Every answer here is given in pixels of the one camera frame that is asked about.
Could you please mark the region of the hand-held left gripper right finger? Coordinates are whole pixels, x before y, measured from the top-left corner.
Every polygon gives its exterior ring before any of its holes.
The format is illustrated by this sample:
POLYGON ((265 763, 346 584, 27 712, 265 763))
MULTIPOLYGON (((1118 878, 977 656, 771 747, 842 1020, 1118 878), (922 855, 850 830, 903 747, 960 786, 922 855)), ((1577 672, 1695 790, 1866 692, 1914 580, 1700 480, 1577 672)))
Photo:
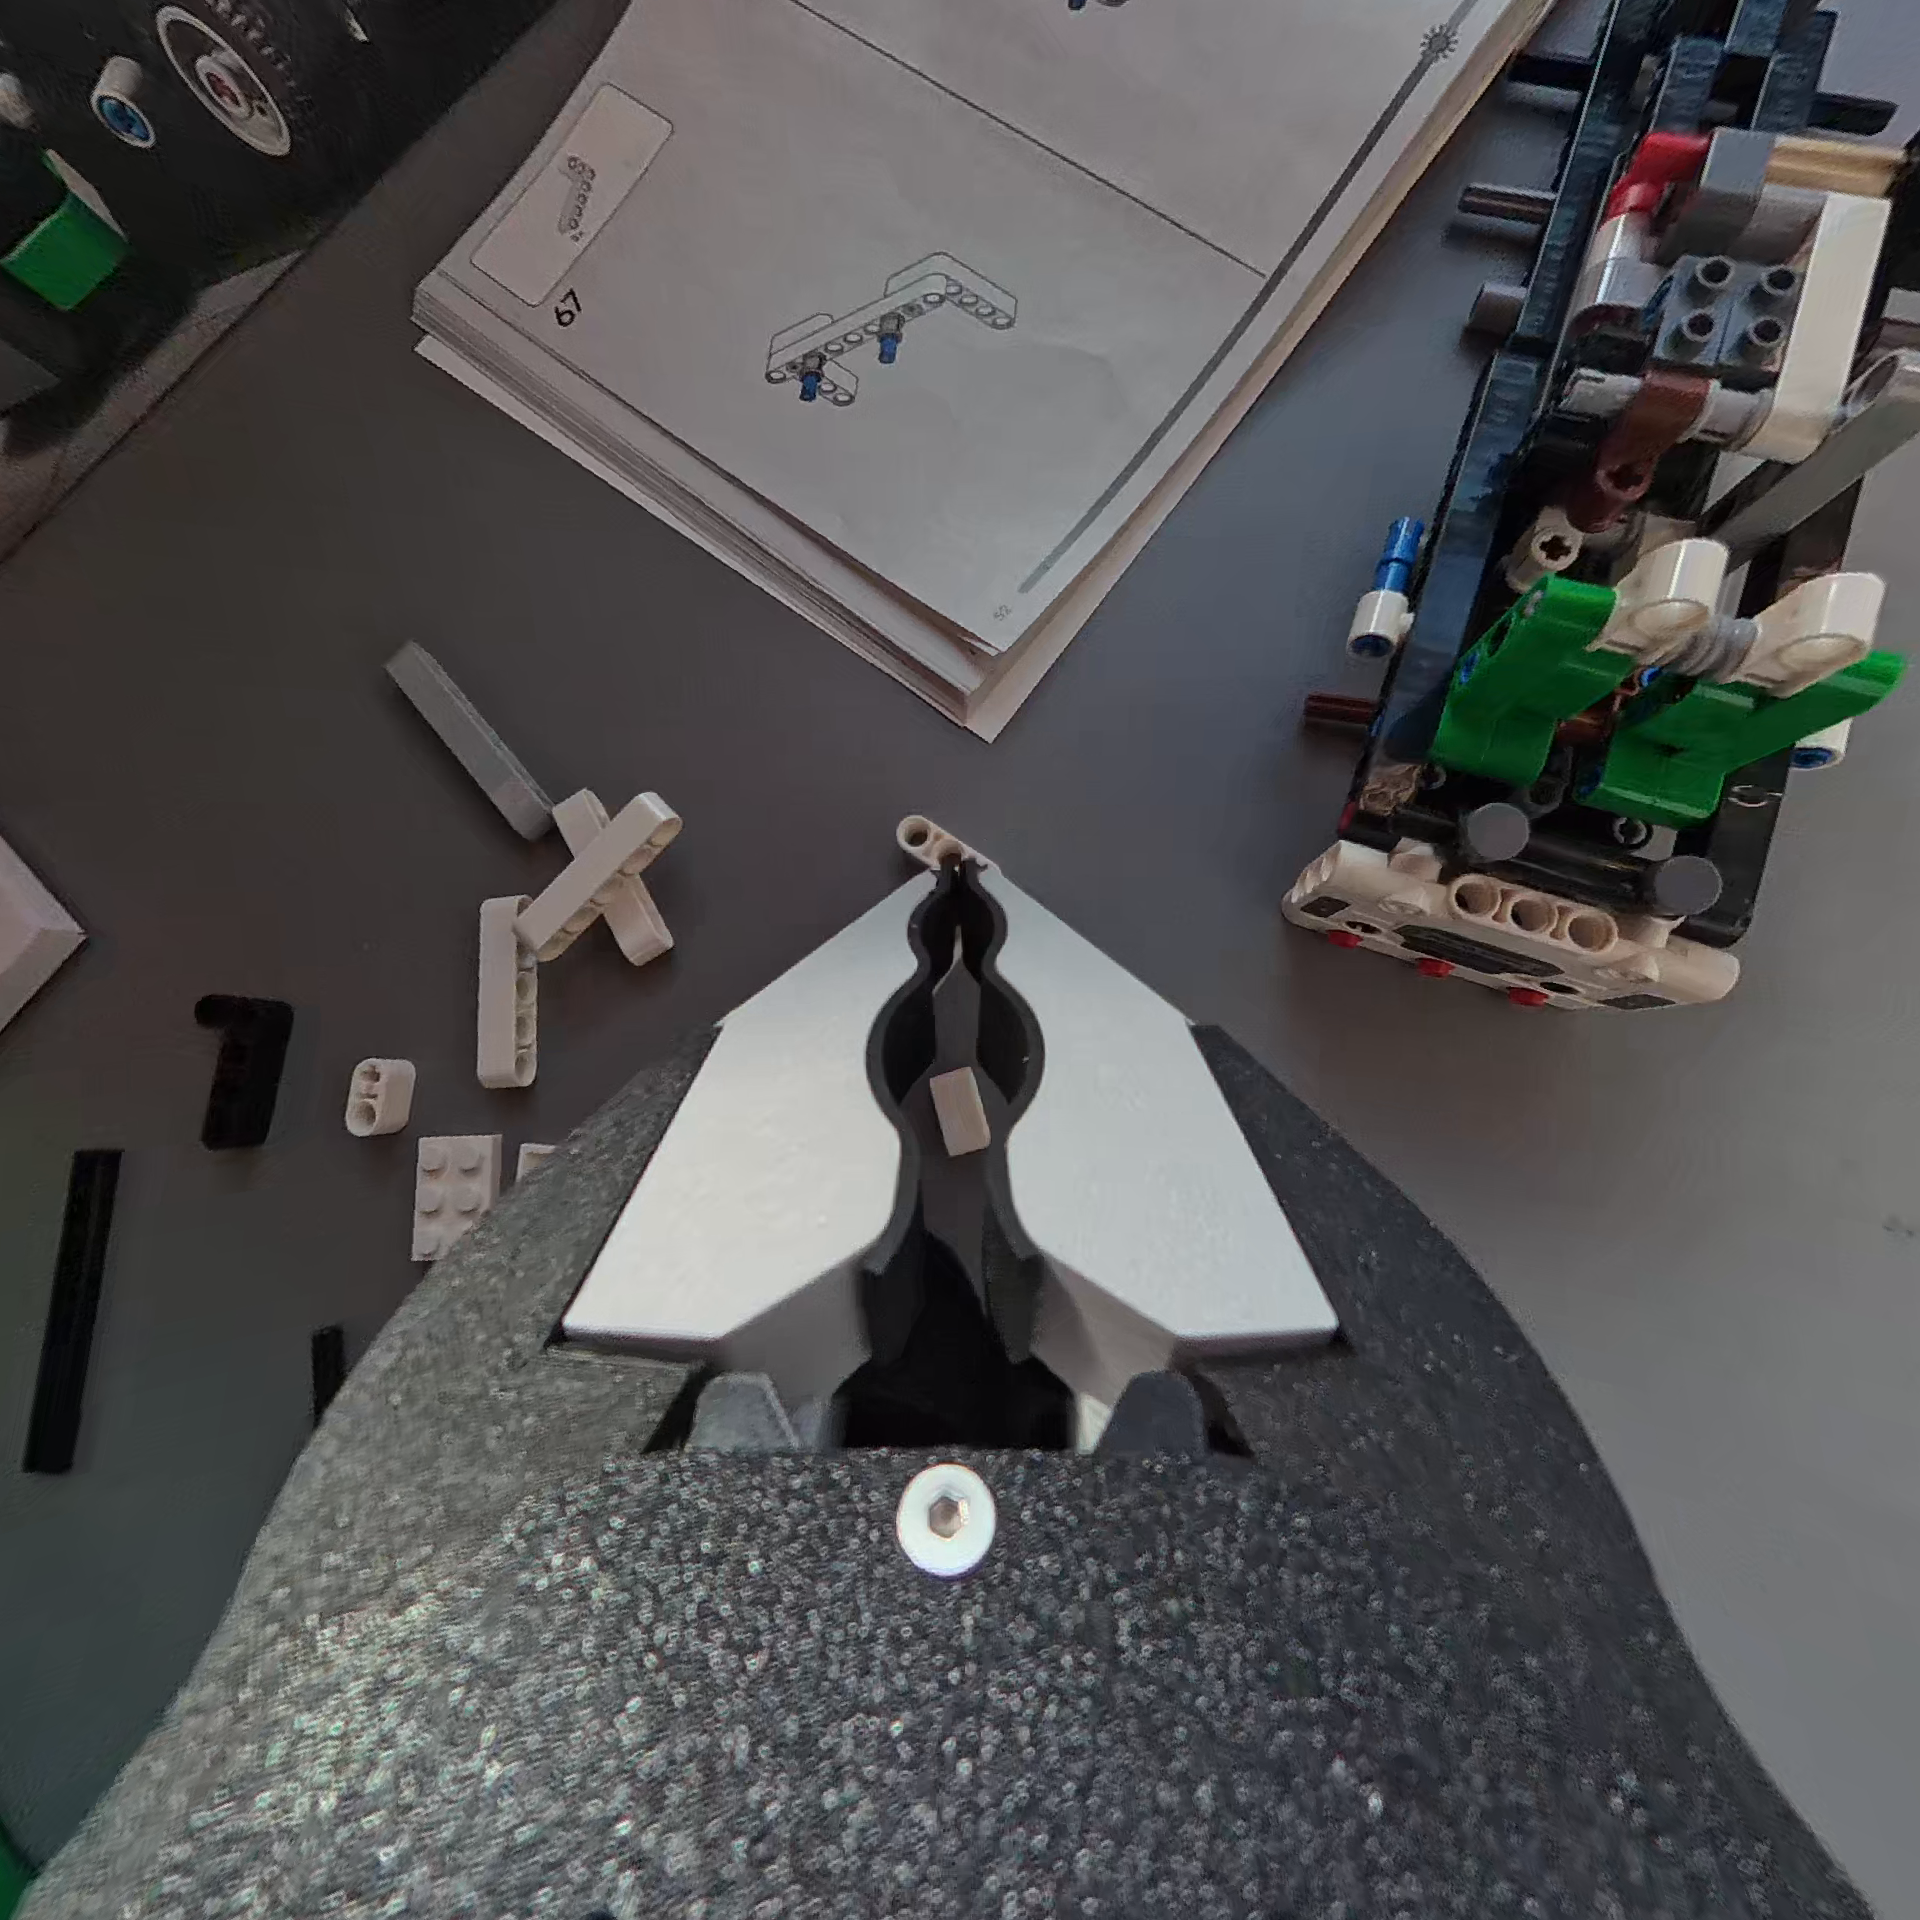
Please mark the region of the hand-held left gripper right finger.
POLYGON ((1040 1020, 1040 1089, 1008 1134, 1013 1215, 1044 1264, 1037 1355, 1079 1397, 1135 1373, 1321 1345, 1338 1331, 1188 1015, 998 870, 998 978, 1040 1020))

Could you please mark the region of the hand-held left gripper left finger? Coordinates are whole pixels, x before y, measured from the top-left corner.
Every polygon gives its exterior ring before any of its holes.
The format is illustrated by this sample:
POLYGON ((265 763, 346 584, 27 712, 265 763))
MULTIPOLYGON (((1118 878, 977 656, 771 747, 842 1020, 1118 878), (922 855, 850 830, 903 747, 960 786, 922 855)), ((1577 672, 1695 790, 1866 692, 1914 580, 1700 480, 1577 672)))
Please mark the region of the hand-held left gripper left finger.
POLYGON ((570 1345, 767 1373, 786 1404, 865 1362, 860 1264, 900 1195, 869 1053, 934 892, 934 873, 900 885, 720 1020, 563 1311, 570 1345))

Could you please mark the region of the lego instruction booklet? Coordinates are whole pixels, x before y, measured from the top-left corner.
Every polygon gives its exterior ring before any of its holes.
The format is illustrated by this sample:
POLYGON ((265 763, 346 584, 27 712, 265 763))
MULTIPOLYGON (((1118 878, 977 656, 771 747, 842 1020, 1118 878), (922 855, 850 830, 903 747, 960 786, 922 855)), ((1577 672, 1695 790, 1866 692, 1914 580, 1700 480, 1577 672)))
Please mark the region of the lego instruction booklet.
POLYGON ((421 355, 993 740, 1549 4, 636 4, 421 355))

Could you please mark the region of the group of white lego pieces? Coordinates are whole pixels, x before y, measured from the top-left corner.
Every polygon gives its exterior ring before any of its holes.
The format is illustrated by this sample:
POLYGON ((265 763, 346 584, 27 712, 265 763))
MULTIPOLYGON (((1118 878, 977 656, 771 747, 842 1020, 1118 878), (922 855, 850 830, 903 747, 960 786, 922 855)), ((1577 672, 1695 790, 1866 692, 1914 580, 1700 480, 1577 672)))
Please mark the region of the group of white lego pieces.
MULTIPOLYGON (((567 868, 539 895, 496 895, 479 910, 476 1079, 494 1092, 536 1083, 542 964, 563 956, 590 927, 606 925, 624 958, 644 966, 676 944, 644 885, 684 820, 654 790, 610 810, 577 790, 556 809, 567 868)), ((439 1259, 494 1210, 501 1188, 498 1134, 420 1141, 410 1258, 439 1259)))

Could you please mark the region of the partly built lego truck chassis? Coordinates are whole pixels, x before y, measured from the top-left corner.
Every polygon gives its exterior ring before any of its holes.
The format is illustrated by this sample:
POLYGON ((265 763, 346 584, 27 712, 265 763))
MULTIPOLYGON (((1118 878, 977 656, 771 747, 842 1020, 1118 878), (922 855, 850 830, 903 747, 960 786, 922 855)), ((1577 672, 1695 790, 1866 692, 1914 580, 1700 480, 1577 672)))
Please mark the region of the partly built lego truck chassis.
POLYGON ((1712 1005, 1792 770, 1904 681, 1846 567, 1917 437, 1917 142, 1829 95, 1819 4, 1614 4, 1432 524, 1392 527, 1350 648, 1385 659, 1334 846, 1284 917, 1522 1008, 1712 1005))

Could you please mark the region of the black angled lego piece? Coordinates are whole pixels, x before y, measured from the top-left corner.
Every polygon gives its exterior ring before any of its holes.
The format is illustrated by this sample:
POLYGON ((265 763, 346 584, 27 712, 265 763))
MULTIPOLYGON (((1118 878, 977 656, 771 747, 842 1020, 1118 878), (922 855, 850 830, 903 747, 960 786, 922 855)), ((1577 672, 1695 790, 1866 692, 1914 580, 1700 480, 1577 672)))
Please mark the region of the black angled lego piece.
POLYGON ((257 1148, 272 1137, 296 1012, 263 995, 202 995, 195 1020, 219 1032, 199 1141, 205 1148, 257 1148))

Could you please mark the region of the grey lego bar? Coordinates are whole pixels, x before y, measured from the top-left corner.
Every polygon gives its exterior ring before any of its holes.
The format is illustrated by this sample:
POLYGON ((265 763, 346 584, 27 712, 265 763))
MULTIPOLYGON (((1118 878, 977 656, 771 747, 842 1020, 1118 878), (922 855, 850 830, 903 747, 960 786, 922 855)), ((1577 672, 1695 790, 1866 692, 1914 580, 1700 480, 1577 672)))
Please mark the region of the grey lego bar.
POLYGON ((387 659, 387 678, 521 838, 553 834, 548 790, 427 648, 407 641, 387 659))

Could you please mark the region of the long black lego axle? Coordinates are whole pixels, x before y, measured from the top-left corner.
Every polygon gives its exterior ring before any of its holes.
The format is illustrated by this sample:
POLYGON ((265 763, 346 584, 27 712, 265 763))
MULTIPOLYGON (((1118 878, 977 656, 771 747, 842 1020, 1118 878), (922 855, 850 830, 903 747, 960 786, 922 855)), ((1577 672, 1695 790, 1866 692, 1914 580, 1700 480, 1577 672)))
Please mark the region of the long black lego axle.
POLYGON ((75 1466, 121 1173, 121 1148, 80 1148, 70 1167, 51 1303, 21 1459, 31 1476, 63 1476, 75 1466))

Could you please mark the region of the lego set box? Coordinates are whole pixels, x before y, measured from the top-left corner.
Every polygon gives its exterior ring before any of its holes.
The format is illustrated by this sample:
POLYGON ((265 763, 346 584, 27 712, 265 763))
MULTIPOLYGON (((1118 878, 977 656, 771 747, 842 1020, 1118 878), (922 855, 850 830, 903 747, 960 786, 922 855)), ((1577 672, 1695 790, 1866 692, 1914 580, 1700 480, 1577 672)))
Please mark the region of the lego set box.
POLYGON ((550 4, 3 6, 3 550, 550 4))

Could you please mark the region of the white flat tile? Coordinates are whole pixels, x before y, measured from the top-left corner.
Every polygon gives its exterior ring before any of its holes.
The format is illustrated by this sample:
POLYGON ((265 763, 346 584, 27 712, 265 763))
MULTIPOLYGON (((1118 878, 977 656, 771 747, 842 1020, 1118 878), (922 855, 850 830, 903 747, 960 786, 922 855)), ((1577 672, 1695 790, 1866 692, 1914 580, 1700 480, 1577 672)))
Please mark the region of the white flat tile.
POLYGON ((54 898, 27 858, 0 847, 3 863, 3 1005, 10 1026, 24 1008, 85 944, 80 922, 54 898))

